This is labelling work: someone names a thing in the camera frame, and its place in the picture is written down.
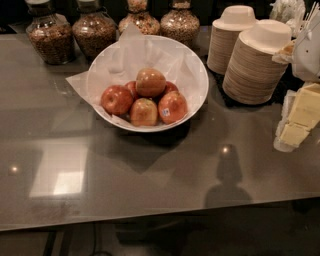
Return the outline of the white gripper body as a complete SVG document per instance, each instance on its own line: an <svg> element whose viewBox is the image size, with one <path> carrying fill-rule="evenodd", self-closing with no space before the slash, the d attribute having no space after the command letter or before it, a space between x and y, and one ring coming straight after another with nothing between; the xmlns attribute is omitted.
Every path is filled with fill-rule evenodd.
<svg viewBox="0 0 320 256"><path fill-rule="evenodd" d="M305 82L320 82L320 13L313 16L296 39L292 72Z"/></svg>

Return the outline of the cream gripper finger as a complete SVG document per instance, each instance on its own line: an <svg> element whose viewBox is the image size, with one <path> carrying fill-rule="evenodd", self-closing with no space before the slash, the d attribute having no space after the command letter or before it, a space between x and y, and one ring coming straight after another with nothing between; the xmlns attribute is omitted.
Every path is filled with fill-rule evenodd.
<svg viewBox="0 0 320 256"><path fill-rule="evenodd" d="M291 41L272 56L272 60L279 64L289 64L293 59L293 49L295 42Z"/></svg>
<svg viewBox="0 0 320 256"><path fill-rule="evenodd" d="M281 117L273 146L281 152L292 152L320 122L320 84L306 82L297 92L288 90Z"/></svg>

